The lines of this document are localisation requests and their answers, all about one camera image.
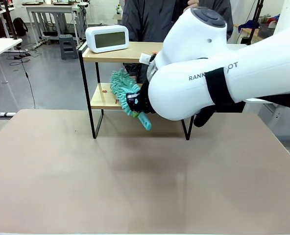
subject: gray stool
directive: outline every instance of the gray stool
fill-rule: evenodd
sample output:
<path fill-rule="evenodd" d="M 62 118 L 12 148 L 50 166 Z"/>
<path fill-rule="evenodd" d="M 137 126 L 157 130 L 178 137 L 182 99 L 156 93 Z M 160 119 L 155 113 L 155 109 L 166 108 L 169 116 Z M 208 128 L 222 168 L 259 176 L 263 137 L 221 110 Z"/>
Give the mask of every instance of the gray stool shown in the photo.
<path fill-rule="evenodd" d="M 65 48 L 64 44 L 70 43 L 71 47 Z M 78 58 L 75 42 L 73 40 L 73 36 L 71 34 L 60 35 L 59 36 L 59 44 L 61 51 L 61 59 L 66 60 L 67 56 L 74 56 L 74 59 Z"/>

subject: white alarm clock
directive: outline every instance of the white alarm clock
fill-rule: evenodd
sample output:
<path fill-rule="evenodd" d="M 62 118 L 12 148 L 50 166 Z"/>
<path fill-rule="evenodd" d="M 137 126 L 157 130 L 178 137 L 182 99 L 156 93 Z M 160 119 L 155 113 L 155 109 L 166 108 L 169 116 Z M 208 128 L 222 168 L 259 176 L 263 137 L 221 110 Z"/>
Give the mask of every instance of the white alarm clock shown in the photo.
<path fill-rule="evenodd" d="M 129 31 L 122 25 L 89 27 L 85 31 L 87 46 L 95 53 L 126 49 Z"/>

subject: table leg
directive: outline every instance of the table leg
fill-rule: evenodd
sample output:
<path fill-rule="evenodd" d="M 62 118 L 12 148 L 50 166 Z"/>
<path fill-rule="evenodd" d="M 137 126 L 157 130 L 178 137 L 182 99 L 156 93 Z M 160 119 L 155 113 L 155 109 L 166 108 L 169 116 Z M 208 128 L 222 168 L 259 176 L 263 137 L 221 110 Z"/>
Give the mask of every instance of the table leg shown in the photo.
<path fill-rule="evenodd" d="M 34 32 L 34 28 L 33 28 L 32 20 L 31 20 L 31 16 L 29 15 L 28 9 L 26 9 L 26 11 L 27 11 L 28 20 L 29 20 L 29 23 L 30 23 L 30 26 L 32 28 L 32 32 L 33 32 L 33 35 L 34 35 L 35 43 L 36 43 L 36 45 L 38 45 L 38 40 L 37 40 L 36 35 L 35 35 L 35 32 Z"/>
<path fill-rule="evenodd" d="M 48 20 L 47 20 L 47 16 L 46 16 L 45 12 L 42 12 L 42 18 L 43 18 L 44 23 L 45 23 L 44 28 L 45 28 L 45 30 L 47 30 L 46 24 L 48 23 Z"/>
<path fill-rule="evenodd" d="M 50 22 L 52 22 L 51 13 L 49 13 L 49 19 L 50 19 Z"/>
<path fill-rule="evenodd" d="M 85 96 L 86 96 L 86 103 L 87 103 L 88 113 L 89 113 L 89 116 L 90 116 L 92 134 L 93 134 L 93 138 L 96 139 L 97 135 L 98 135 L 98 132 L 99 132 L 100 124 L 101 124 L 101 121 L 102 121 L 104 113 L 102 111 L 102 113 L 100 114 L 99 120 L 98 120 L 98 124 L 97 124 L 97 128 L 96 128 L 96 131 L 95 131 L 93 113 L 92 113 L 92 108 L 91 108 L 90 94 L 89 94 L 89 90 L 88 90 L 85 66 L 84 66 L 84 61 L 83 61 L 83 56 L 82 56 L 82 52 L 84 52 L 86 48 L 87 48 L 87 44 L 84 44 L 84 45 L 82 45 L 80 47 L 80 49 L 78 50 L 78 57 L 79 57 L 79 60 L 80 60 L 80 66 L 81 66 L 81 71 L 82 71 L 82 78 L 83 78 L 83 84 L 84 84 L 84 90 L 85 90 Z"/>
<path fill-rule="evenodd" d="M 187 141 L 189 141 L 190 138 L 191 138 L 191 132 L 192 132 L 192 127 L 193 127 L 193 122 L 194 122 L 194 116 L 191 117 L 190 125 L 189 125 L 189 131 L 187 131 L 187 129 L 186 129 L 185 121 L 181 120 L 181 122 L 182 122 L 183 130 L 184 130 L 185 139 Z"/>
<path fill-rule="evenodd" d="M 16 105 L 16 108 L 17 108 L 17 110 L 18 110 L 18 109 L 19 109 L 19 106 L 18 106 L 17 100 L 15 99 L 15 97 L 14 97 L 14 95 L 13 95 L 13 92 L 12 92 L 12 90 L 11 90 L 9 84 L 8 84 L 8 81 L 7 81 L 7 79 L 6 79 L 6 76 L 4 75 L 4 72 L 3 72 L 3 69 L 2 69 L 2 67 L 1 67 L 1 64 L 0 64 L 0 72 L 1 72 L 1 74 L 2 74 L 2 81 L 1 81 L 1 83 L 6 84 L 6 85 L 8 86 L 8 89 L 9 89 L 9 91 L 10 91 L 10 94 L 11 94 L 11 96 L 12 96 L 12 98 L 13 98 L 13 101 L 14 101 L 14 103 L 15 103 L 15 105 Z"/>
<path fill-rule="evenodd" d="M 79 41 L 79 39 L 78 39 L 77 30 L 76 30 L 76 25 L 77 25 L 77 24 L 75 23 L 75 13 L 72 12 L 71 15 L 72 15 L 72 21 L 73 21 L 74 32 L 75 32 L 75 37 L 76 37 L 76 43 L 77 43 L 77 45 L 79 46 L 79 45 L 80 45 L 80 41 Z"/>
<path fill-rule="evenodd" d="M 43 35 L 45 32 L 45 24 L 44 24 L 44 20 L 43 20 L 43 16 L 41 13 L 37 13 L 38 19 L 39 19 L 39 26 L 40 26 L 40 30 L 41 30 L 41 34 Z"/>
<path fill-rule="evenodd" d="M 58 38 L 61 35 L 61 31 L 60 31 L 60 24 L 59 24 L 59 19 L 58 19 L 58 14 L 54 13 L 53 14 L 53 18 L 55 19 L 55 24 L 56 24 L 56 29 L 57 29 L 57 33 L 58 33 Z"/>
<path fill-rule="evenodd" d="M 32 12 L 32 17 L 33 17 L 33 20 L 34 20 L 36 31 L 38 33 L 38 37 L 40 38 L 40 37 L 42 37 L 43 34 L 42 34 L 42 32 L 41 32 L 41 30 L 39 28 L 38 19 L 37 19 L 37 16 L 36 16 L 35 12 Z"/>
<path fill-rule="evenodd" d="M 61 21 L 61 28 L 63 29 L 63 31 L 67 31 L 68 30 L 68 26 L 67 26 L 67 20 L 66 20 L 66 15 L 65 13 L 61 13 L 60 14 L 60 21 Z"/>

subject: dark jacket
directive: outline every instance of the dark jacket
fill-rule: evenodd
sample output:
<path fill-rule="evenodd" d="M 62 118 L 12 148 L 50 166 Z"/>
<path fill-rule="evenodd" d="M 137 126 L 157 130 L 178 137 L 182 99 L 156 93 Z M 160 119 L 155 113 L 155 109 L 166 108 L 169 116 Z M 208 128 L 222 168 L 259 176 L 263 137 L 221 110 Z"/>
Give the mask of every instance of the dark jacket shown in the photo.
<path fill-rule="evenodd" d="M 129 30 L 130 41 L 163 42 L 174 22 L 187 7 L 188 0 L 127 0 L 124 6 L 122 24 Z M 230 0 L 199 0 L 199 6 L 215 10 L 227 21 L 227 38 L 233 31 Z M 138 76 L 138 82 L 146 79 L 147 66 L 124 64 L 131 76 Z"/>

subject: gray floor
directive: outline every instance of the gray floor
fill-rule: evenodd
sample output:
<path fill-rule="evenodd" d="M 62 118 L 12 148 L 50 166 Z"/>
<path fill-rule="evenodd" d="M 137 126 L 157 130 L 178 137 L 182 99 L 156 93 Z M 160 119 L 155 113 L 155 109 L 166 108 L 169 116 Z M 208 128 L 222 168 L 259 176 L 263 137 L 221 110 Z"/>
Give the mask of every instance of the gray floor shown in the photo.
<path fill-rule="evenodd" d="M 23 38 L 24 44 L 33 42 L 28 36 Z M 24 63 L 34 92 L 37 109 L 70 109 L 86 110 L 86 99 L 78 59 L 62 60 L 58 44 L 42 45 L 37 48 L 42 55 Z M 0 56 L 0 63 L 17 101 L 16 107 L 9 87 L 1 84 L 0 73 L 0 112 L 17 112 L 20 109 L 33 108 L 33 99 L 22 65 L 10 66 L 8 53 Z M 97 80 L 94 63 L 85 65 L 90 89 L 93 95 Z M 109 81 L 112 71 L 122 68 L 119 63 L 101 63 L 99 65 L 101 80 Z"/>

